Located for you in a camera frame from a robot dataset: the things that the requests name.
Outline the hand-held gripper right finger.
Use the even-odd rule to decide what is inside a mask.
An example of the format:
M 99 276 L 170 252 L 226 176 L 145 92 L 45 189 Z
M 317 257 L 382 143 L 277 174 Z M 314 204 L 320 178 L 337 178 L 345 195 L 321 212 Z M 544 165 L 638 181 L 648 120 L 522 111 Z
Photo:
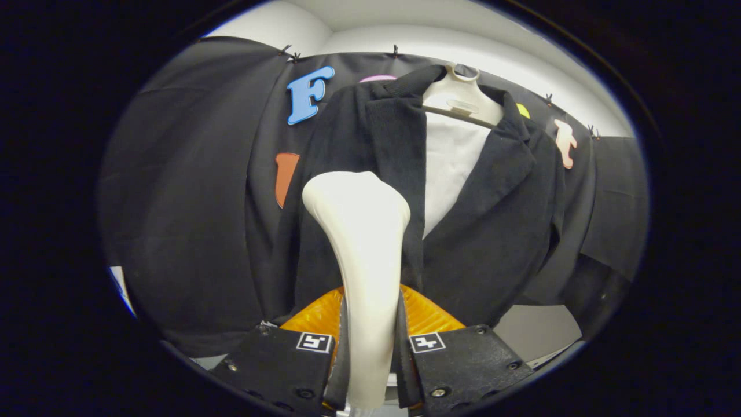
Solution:
M 398 406 L 452 414 L 495 398 L 534 373 L 489 325 L 463 325 L 402 286 L 396 316 Z

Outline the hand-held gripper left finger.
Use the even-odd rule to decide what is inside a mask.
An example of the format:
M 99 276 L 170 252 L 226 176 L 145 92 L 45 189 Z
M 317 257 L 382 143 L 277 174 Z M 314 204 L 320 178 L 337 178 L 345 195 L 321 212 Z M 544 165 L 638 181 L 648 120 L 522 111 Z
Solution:
M 261 324 L 212 374 L 255 400 L 299 416 L 334 416 L 347 409 L 349 365 L 340 330 L 342 287 L 328 291 L 284 322 Z

